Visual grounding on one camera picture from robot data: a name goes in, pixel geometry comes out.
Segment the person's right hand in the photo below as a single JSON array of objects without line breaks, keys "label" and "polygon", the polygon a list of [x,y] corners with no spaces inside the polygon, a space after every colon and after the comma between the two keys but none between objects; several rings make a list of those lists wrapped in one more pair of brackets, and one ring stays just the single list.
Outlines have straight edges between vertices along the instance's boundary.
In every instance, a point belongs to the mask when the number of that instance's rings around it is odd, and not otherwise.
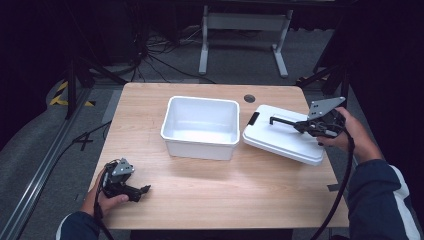
[{"label": "person's right hand", "polygon": [[[345,126],[355,142],[353,153],[358,158],[359,163],[372,159],[382,159],[380,150],[358,119],[343,107],[336,108],[336,110],[346,118]],[[317,137],[317,141],[325,146],[335,146],[348,151],[349,142],[344,132],[336,138]]]}]

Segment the metal stand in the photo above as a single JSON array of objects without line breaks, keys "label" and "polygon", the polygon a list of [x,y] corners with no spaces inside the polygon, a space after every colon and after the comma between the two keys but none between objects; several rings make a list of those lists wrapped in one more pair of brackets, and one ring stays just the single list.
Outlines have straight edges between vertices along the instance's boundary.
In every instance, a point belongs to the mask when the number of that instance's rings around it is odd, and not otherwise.
[{"label": "metal stand", "polygon": [[277,44],[272,45],[272,49],[280,76],[286,78],[288,73],[283,56],[281,55],[281,49],[287,35],[292,13],[292,10],[287,11],[286,15],[209,13],[208,6],[204,6],[202,24],[203,44],[200,54],[199,74],[206,74],[208,64],[208,29],[240,29],[280,32],[280,39]]}]

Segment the person's hand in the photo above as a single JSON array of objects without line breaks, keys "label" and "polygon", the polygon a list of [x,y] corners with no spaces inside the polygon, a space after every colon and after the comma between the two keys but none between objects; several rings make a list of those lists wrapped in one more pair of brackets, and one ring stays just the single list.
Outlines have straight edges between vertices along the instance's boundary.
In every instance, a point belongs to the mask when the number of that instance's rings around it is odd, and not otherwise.
[{"label": "person's hand", "polygon": [[[352,116],[345,108],[339,107],[336,110],[346,118],[346,129],[355,142],[354,154],[359,163],[372,159],[382,159],[382,155],[377,145],[371,140],[364,126]],[[324,146],[335,146],[344,151],[348,151],[349,142],[346,133],[341,133],[336,138],[317,137],[317,141]]]},{"label": "person's hand", "polygon": [[[91,216],[94,217],[94,201],[96,198],[96,191],[97,191],[97,187],[99,185],[100,182],[100,178],[102,176],[104,169],[102,171],[100,171],[99,175],[97,176],[96,179],[96,183],[94,184],[94,186],[91,188],[91,190],[88,192],[84,203],[82,204],[80,211],[82,212],[86,212],[88,214],[90,214]],[[127,202],[128,201],[128,196],[125,194],[121,194],[112,198],[107,198],[103,191],[99,193],[99,205],[102,208],[102,213],[103,213],[103,217],[105,217],[109,211],[114,208],[115,206]]]}]

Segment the black curtain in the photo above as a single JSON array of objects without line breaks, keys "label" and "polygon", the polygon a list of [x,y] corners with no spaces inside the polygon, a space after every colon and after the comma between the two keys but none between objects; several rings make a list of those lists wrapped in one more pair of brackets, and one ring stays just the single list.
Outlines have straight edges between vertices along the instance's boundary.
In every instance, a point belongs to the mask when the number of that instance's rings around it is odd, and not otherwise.
[{"label": "black curtain", "polygon": [[351,86],[386,160],[409,185],[424,224],[423,1],[364,0],[349,14],[323,56],[345,62]]},{"label": "black curtain", "polygon": [[0,150],[46,109],[65,70],[59,36],[34,1],[0,3]]}]

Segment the white container lid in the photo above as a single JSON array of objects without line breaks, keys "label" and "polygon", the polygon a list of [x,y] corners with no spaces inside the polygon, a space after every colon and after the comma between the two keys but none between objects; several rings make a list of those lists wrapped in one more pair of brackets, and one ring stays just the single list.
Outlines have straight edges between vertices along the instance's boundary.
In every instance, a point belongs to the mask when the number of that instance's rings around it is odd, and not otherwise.
[{"label": "white container lid", "polygon": [[256,120],[252,118],[243,132],[245,143],[314,166],[322,162],[324,148],[315,137],[299,133],[288,124],[269,123],[270,117],[297,122],[305,121],[307,115],[268,105],[259,106],[255,114]]}]

